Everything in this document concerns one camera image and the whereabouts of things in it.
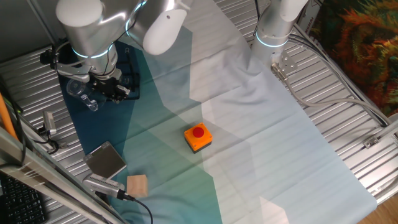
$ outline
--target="wooden block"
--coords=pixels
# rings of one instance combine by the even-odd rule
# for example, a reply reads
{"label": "wooden block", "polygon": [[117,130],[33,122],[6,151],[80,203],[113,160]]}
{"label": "wooden block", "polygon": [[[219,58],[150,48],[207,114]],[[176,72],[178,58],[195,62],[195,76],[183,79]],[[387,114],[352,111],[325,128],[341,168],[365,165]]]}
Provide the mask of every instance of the wooden block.
{"label": "wooden block", "polygon": [[148,180],[146,175],[127,177],[127,194],[135,198],[148,197]]}

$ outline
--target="metal plate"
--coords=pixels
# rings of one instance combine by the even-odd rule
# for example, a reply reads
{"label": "metal plate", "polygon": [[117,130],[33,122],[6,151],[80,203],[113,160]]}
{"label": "metal plate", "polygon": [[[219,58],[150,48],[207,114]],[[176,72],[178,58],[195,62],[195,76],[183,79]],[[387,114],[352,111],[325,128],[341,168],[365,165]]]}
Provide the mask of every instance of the metal plate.
{"label": "metal plate", "polygon": [[297,64],[290,58],[286,51],[283,51],[280,56],[282,57],[282,61],[279,67],[285,74],[290,74],[297,70]]}

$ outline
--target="keyboard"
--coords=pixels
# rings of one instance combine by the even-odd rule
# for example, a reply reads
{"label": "keyboard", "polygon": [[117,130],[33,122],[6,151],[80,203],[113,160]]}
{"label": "keyboard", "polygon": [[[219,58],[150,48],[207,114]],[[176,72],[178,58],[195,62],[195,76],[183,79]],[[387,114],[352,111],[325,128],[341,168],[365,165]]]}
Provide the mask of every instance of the keyboard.
{"label": "keyboard", "polygon": [[1,210],[9,224],[41,224],[47,221],[41,193],[9,175],[0,174]]}

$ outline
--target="orange box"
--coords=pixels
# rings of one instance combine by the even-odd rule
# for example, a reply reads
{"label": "orange box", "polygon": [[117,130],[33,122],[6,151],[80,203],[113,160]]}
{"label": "orange box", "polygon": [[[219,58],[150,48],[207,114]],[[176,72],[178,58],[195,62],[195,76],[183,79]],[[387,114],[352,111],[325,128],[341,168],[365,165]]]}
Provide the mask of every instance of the orange box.
{"label": "orange box", "polygon": [[184,137],[193,153],[197,153],[206,148],[213,140],[213,136],[203,123],[199,123],[193,128],[186,130],[184,132]]}

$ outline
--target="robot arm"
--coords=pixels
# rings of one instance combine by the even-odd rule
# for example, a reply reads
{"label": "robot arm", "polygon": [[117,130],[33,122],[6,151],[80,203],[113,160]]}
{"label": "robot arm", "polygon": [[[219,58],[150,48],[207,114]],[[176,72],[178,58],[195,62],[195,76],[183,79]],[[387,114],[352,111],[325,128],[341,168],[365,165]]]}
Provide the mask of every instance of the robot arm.
{"label": "robot arm", "polygon": [[271,0],[257,24],[251,47],[253,54],[265,66],[281,61],[284,45],[293,29],[295,19],[308,0]]}
{"label": "robot arm", "polygon": [[171,48],[193,0],[59,0],[56,15],[81,67],[55,63],[59,74],[94,81],[116,102],[128,96],[114,42],[125,33],[152,55]]}

